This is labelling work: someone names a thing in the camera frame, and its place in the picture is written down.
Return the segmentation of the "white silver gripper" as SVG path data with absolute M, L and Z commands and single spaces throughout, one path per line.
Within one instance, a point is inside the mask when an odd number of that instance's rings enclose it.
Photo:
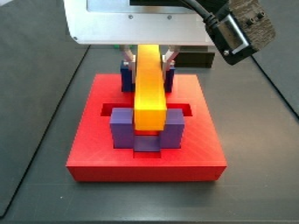
M 166 72 L 178 46 L 212 46 L 200 16 L 182 7 L 132 6 L 129 0 L 62 0 L 69 35 L 81 45 L 120 45 L 132 82 L 136 56 L 129 45 L 169 45 L 162 55 Z

